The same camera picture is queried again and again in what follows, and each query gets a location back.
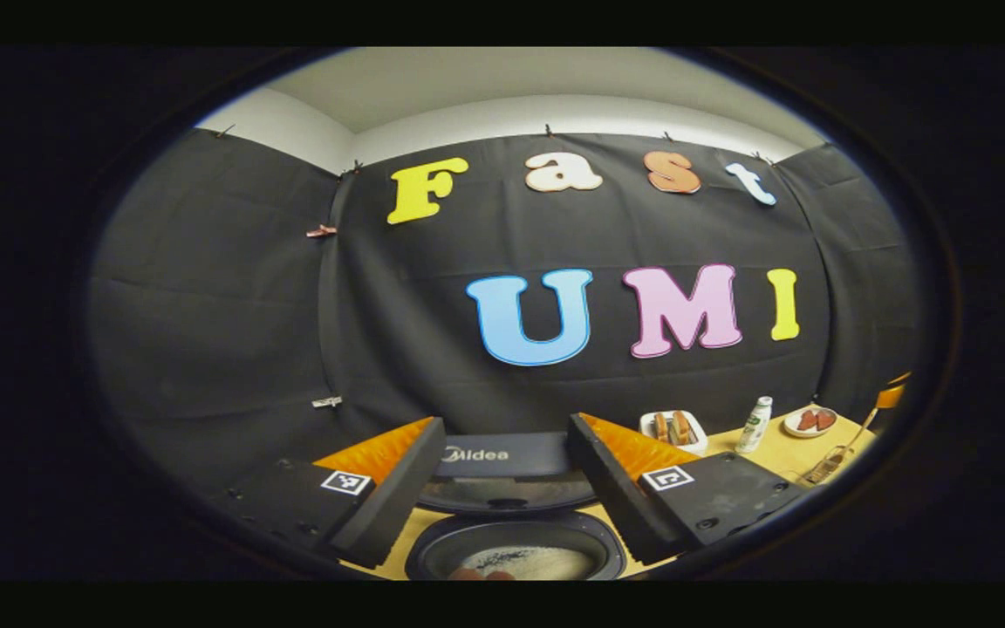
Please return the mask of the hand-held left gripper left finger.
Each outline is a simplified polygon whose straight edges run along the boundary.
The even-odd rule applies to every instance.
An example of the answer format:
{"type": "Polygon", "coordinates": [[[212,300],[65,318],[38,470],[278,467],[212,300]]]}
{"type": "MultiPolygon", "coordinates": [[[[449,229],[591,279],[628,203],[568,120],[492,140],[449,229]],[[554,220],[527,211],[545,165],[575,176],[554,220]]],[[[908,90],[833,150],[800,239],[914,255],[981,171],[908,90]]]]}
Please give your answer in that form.
{"type": "Polygon", "coordinates": [[[379,567],[444,445],[443,420],[426,417],[317,461],[263,466],[223,490],[223,507],[296,552],[379,567]]]}

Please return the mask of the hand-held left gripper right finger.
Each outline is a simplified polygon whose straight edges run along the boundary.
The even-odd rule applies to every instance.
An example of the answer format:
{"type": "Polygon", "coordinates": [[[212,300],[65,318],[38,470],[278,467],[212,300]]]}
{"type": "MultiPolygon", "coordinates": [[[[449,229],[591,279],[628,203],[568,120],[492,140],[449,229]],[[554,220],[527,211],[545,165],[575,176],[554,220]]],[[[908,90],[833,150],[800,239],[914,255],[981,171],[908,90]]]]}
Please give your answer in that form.
{"type": "Polygon", "coordinates": [[[740,454],[699,457],[586,413],[571,415],[565,448],[643,564],[721,543],[806,494],[740,454]]]}

